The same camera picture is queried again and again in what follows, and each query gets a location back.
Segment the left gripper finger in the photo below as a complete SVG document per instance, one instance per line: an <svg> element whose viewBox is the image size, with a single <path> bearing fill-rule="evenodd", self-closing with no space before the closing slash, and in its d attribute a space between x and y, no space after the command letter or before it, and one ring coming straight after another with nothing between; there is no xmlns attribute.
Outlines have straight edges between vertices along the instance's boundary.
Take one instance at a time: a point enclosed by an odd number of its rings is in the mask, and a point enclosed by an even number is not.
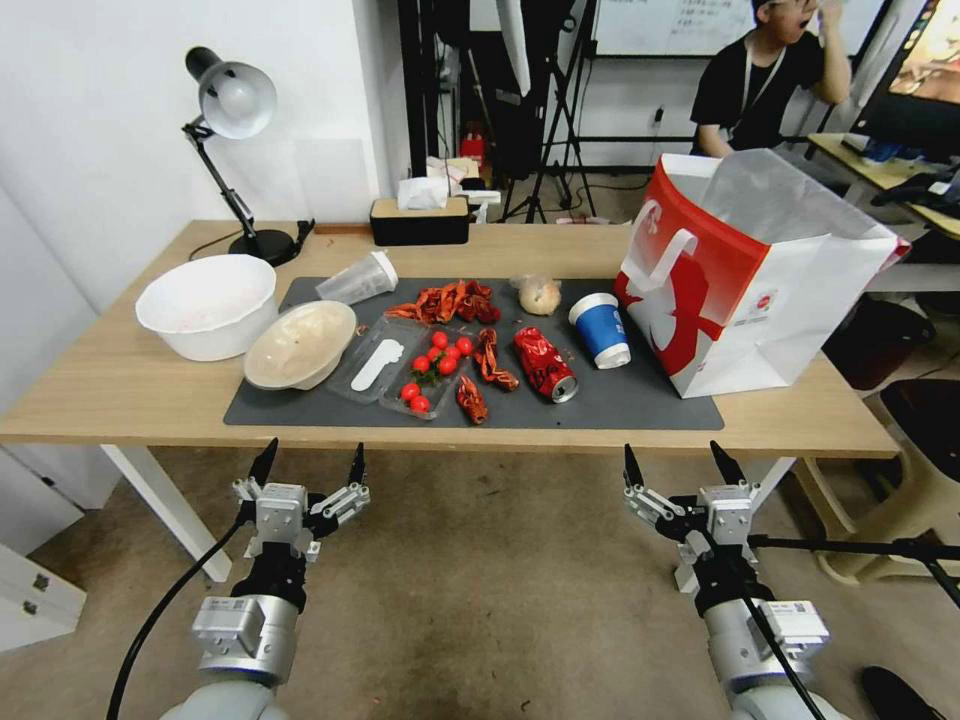
<svg viewBox="0 0 960 720"><path fill-rule="evenodd" d="M344 525L356 517L371 502L366 477L364 443L360 442L353 456L348 482L311 505L308 524Z"/></svg>
<svg viewBox="0 0 960 720"><path fill-rule="evenodd" d="M256 517L256 503L267 484L278 446L279 440L274 437L255 457L247 476L233 482L232 490L239 501L238 518Z"/></svg>

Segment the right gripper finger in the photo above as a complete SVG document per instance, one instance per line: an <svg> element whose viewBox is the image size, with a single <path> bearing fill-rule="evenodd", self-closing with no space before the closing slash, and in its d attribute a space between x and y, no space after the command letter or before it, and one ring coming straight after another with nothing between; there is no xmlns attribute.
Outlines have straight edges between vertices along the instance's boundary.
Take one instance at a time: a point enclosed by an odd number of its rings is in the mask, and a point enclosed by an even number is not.
<svg viewBox="0 0 960 720"><path fill-rule="evenodd" d="M723 484L708 490L708 504L716 512L750 514L759 484L750 482L739 463L718 442L709 447Z"/></svg>
<svg viewBox="0 0 960 720"><path fill-rule="evenodd" d="M658 521L669 523L687 516L687 511L682 506L645 484L636 455L629 443L624 445L623 478L627 507L649 525L656 525Z"/></svg>

